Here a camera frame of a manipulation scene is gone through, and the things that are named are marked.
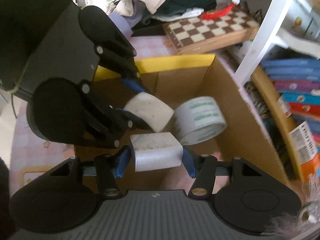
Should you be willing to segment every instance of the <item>clothing pile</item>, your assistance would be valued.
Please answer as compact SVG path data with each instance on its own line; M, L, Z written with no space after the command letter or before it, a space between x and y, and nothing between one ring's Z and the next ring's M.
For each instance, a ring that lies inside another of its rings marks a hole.
M197 17L207 10L215 9L216 0L120 0L109 17L133 28L139 22L150 24L151 18L170 22Z

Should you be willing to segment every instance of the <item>chessboard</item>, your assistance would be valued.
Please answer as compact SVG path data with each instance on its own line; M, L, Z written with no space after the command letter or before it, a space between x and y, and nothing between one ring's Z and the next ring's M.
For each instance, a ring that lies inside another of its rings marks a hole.
M164 24L164 31L177 54L201 54L254 39L259 23L235 7L228 15L214 20L199 17Z

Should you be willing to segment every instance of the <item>magenta book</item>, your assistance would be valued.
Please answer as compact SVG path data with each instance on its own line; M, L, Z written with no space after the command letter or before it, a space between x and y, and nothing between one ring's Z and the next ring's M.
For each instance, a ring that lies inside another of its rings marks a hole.
M291 91L312 91L320 89L320 82L311 81L279 81L275 82L276 90L291 90Z

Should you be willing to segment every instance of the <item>blue book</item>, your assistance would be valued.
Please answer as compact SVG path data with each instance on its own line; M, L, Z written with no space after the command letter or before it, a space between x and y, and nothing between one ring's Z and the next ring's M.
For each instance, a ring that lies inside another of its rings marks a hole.
M307 121L311 132L313 134L320 135L320 122L319 121L317 121L315 119L312 119L312 118L309 118L309 117L304 117L304 116L301 116L301 115L297 115L297 114L293 114L292 118L294 120L296 120L297 125L300 125L304 121Z
M277 60L263 60L261 66L269 67L314 67L320 68L320 61L314 58L291 58L291 59L277 59Z
M284 93L283 98L289 103L300 103L320 106L320 97Z
M266 68L265 72L268 75L310 75L320 76L320 68L312 67L270 67Z
M300 96L300 95L307 95L307 96L313 96L310 92L306 92L306 91L292 91L292 90L277 90L277 92L279 94L284 94L284 93L288 93L288 94L294 94L294 95L297 95L297 96Z
M320 76L309 75L270 75L271 80L310 80L320 82Z

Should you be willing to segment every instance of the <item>red tassel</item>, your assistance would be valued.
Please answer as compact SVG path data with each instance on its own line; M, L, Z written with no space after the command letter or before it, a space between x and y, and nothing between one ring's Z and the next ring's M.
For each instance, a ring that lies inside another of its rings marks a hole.
M235 6L236 5L233 3L233 4L230 4L227 8L224 8L221 11L212 12L212 13L203 13L202 15L200 15L200 19L208 21L208 20L214 20L214 19L220 18L222 16L227 15L232 10L232 8L235 7Z

